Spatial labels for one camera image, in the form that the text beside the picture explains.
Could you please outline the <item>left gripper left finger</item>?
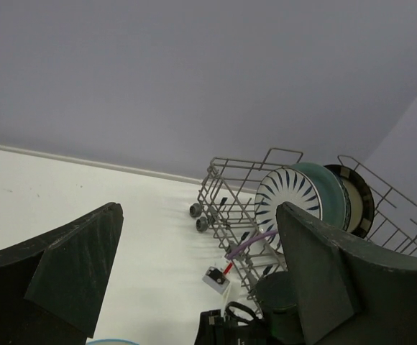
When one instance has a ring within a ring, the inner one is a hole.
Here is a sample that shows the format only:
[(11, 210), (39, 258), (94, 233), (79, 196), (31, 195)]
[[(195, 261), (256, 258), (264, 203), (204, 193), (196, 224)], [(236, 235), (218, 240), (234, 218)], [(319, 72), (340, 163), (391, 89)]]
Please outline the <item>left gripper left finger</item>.
[(122, 206), (107, 203), (0, 250), (0, 344), (85, 344), (119, 246)]

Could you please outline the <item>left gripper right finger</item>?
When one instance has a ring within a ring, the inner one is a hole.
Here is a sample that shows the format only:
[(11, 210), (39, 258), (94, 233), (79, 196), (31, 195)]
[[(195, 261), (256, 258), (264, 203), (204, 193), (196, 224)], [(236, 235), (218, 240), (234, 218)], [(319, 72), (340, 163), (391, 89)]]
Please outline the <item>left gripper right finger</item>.
[(307, 344), (417, 344), (417, 258), (276, 209)]

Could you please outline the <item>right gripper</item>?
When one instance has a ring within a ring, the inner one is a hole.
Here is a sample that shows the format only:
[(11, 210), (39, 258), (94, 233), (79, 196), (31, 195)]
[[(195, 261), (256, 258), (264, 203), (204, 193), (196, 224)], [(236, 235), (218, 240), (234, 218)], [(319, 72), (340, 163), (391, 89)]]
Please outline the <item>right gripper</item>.
[(255, 312), (238, 302), (200, 314), (195, 345), (260, 345), (266, 344), (269, 331)]

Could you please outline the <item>teal plate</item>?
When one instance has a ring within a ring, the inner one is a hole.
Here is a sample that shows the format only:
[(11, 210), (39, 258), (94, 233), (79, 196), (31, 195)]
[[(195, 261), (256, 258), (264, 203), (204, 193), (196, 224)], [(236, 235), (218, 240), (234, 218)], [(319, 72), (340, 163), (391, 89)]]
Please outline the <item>teal plate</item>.
[(316, 186), (321, 199), (321, 220), (342, 230), (344, 196), (336, 176), (323, 165), (312, 162), (299, 162), (291, 167), (307, 176)]

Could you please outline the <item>brown rimmed cream plate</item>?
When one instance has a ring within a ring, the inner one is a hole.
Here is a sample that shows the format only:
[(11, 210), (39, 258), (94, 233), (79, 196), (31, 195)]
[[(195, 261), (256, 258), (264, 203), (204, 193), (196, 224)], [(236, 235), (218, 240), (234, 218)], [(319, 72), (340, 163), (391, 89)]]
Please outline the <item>brown rimmed cream plate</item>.
[(346, 166), (325, 165), (325, 168), (340, 179), (347, 192), (351, 216), (346, 232), (365, 238), (375, 217), (375, 202), (369, 185), (358, 172)]

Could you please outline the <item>blue striped white plate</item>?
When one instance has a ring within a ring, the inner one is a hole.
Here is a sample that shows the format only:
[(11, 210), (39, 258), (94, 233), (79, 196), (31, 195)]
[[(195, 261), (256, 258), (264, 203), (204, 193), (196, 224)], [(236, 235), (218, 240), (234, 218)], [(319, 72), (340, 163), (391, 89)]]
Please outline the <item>blue striped white plate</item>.
[(321, 198), (311, 180), (293, 168), (278, 168), (262, 179), (255, 195), (255, 221), (260, 233), (278, 230), (276, 208), (284, 202), (322, 217)]

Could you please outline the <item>blue floral plate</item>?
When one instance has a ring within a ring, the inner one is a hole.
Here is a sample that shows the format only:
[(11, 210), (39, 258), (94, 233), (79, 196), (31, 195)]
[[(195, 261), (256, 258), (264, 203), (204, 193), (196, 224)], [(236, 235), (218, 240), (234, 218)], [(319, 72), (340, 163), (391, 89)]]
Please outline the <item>blue floral plate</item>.
[(350, 221), (351, 221), (351, 216), (352, 216), (352, 205), (351, 205), (347, 188), (342, 178), (339, 177), (335, 172), (334, 172), (334, 175), (336, 176), (336, 179), (339, 182), (339, 185), (341, 187), (341, 190), (344, 196), (344, 224), (342, 226), (342, 231), (348, 232)]

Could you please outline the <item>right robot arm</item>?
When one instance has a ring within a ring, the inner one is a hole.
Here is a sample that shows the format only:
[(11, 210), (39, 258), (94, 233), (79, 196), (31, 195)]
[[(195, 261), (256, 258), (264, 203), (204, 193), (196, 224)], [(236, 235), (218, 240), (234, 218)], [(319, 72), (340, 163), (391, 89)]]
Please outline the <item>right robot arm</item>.
[(252, 289), (261, 315), (230, 301), (223, 310), (202, 312), (195, 345), (304, 344), (290, 273), (275, 272)]

